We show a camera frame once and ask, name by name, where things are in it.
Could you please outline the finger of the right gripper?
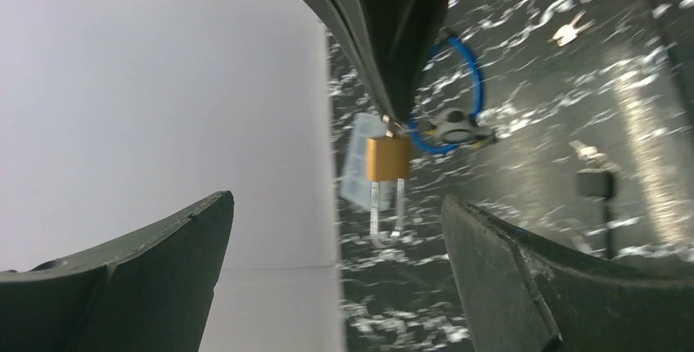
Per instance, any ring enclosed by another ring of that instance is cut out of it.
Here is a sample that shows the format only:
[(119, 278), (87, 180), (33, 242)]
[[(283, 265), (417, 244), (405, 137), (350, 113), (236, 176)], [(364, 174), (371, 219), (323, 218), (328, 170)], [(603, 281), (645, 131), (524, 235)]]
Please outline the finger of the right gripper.
[(408, 122), (449, 0), (302, 0), (331, 31), (376, 109)]

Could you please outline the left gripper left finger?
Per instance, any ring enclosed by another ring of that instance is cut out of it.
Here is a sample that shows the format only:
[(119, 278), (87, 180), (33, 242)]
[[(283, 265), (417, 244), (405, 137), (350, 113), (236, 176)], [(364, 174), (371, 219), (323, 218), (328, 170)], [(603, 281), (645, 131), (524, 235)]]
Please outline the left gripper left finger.
[(93, 248), (2, 272), (2, 350), (198, 350), (233, 214), (233, 195), (216, 192)]

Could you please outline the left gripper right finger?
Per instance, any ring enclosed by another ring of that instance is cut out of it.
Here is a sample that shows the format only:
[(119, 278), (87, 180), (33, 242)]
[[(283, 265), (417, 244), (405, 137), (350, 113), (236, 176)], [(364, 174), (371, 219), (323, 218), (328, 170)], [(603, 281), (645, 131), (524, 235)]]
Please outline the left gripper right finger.
[(441, 226), (478, 351), (690, 351), (693, 278), (572, 250), (454, 196)]

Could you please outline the blue cable lock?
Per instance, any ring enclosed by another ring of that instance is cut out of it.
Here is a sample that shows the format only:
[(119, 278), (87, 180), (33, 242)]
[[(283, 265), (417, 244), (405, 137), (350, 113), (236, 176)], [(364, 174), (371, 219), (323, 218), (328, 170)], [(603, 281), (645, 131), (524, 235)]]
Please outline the blue cable lock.
[(470, 86), (428, 107), (423, 96), (416, 98), (416, 109), (408, 121), (408, 133), (419, 150), (443, 155), (461, 148), (479, 148), (493, 137), (493, 130), (480, 125), (484, 112), (485, 89), (482, 71), (475, 54), (457, 34), (447, 32), (430, 50), (429, 65), (447, 48), (465, 64)]

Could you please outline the black cable padlock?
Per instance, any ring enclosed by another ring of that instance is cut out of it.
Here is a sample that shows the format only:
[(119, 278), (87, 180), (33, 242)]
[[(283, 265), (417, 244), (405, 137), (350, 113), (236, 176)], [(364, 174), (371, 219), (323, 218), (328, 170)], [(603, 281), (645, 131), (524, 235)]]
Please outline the black cable padlock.
[(615, 257), (613, 235), (610, 222), (614, 220), (612, 200), (617, 191), (616, 173), (608, 169), (586, 168), (576, 173), (577, 192), (581, 197), (598, 200), (601, 209), (601, 221), (605, 231), (605, 258)]

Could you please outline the small brass padlock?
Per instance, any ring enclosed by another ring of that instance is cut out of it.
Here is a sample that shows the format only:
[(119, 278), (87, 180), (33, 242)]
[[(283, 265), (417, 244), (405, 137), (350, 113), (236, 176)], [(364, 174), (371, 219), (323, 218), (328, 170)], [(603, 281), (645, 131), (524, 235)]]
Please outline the small brass padlock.
[[(405, 225), (405, 183), (410, 171), (412, 142), (409, 137), (395, 134), (368, 138), (366, 177), (371, 183), (370, 238), (374, 247), (390, 248), (401, 238)], [(380, 230), (380, 183), (395, 182), (394, 228), (387, 239)]]

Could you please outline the small silver lock key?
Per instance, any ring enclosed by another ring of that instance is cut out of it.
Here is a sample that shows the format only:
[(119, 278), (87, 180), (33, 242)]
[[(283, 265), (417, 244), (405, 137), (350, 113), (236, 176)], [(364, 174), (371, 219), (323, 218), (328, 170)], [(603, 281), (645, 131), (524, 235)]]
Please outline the small silver lock key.
[(607, 154), (600, 152), (596, 147), (587, 146), (579, 140), (571, 141), (569, 145), (574, 148), (578, 158), (589, 168), (606, 169), (611, 172), (620, 170), (620, 167), (612, 162)]

